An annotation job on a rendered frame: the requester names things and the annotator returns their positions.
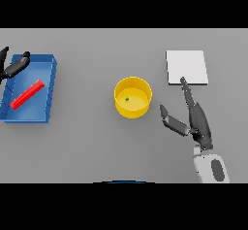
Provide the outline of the yellow bowl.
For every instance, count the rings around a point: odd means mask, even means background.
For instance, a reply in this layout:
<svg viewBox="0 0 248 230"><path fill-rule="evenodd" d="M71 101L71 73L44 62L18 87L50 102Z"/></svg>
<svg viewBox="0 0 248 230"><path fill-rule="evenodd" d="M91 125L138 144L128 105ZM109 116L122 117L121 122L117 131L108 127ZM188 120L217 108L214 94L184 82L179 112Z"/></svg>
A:
<svg viewBox="0 0 248 230"><path fill-rule="evenodd" d="M147 113L152 100L152 89L139 77L127 77L119 81L113 92L116 110L129 119L137 119Z"/></svg>

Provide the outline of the pale square measuring scale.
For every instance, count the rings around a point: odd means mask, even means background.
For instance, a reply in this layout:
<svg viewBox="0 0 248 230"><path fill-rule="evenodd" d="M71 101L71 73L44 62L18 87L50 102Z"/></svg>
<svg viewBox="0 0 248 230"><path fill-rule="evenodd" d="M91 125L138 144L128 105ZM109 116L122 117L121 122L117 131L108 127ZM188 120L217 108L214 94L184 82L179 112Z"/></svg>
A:
<svg viewBox="0 0 248 230"><path fill-rule="evenodd" d="M188 84L208 84L202 50L167 50L166 61L169 85L180 84L182 77Z"/></svg>

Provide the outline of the red beaker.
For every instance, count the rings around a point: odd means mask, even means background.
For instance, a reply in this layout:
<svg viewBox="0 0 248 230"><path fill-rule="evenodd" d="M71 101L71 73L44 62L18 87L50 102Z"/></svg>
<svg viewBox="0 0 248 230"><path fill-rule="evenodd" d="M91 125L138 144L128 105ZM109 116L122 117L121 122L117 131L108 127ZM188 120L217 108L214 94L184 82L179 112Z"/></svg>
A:
<svg viewBox="0 0 248 230"><path fill-rule="evenodd" d="M18 109L27 100L29 100L33 95L45 87L45 84L41 80L36 80L32 85L30 85L26 90L20 93L16 99L10 103L10 107L13 110Z"/></svg>

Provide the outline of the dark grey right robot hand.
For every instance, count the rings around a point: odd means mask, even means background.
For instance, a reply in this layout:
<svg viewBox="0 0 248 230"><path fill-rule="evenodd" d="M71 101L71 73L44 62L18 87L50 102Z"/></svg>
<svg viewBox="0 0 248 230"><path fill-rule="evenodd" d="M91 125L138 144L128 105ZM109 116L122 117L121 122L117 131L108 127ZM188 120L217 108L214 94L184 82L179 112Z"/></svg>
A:
<svg viewBox="0 0 248 230"><path fill-rule="evenodd" d="M184 98L189 112L189 126L184 122L171 116L164 105L160 106L161 118L163 124L171 131L180 136L191 135L193 140L200 145L201 150L213 149L212 136L206 115L198 102L194 101L191 88L186 79L180 79Z"/></svg>

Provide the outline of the blue tray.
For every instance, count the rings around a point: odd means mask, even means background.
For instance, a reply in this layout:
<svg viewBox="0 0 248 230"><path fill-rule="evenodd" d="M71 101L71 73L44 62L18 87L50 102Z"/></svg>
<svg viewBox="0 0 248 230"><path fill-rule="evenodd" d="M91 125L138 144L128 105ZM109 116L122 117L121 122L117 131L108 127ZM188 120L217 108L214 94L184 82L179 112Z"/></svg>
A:
<svg viewBox="0 0 248 230"><path fill-rule="evenodd" d="M48 123L57 62L53 54L31 54L30 64L5 80L0 121Z"/></svg>

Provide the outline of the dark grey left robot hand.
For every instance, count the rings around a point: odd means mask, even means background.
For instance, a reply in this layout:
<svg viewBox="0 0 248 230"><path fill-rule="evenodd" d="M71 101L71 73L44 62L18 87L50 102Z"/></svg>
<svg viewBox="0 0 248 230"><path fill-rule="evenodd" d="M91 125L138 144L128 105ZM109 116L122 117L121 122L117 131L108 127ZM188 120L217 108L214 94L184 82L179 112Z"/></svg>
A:
<svg viewBox="0 0 248 230"><path fill-rule="evenodd" d="M4 64L8 51L8 47L4 47L0 50L0 83L2 82L2 80L12 79L30 64L30 52L25 51L21 58L5 68Z"/></svg>

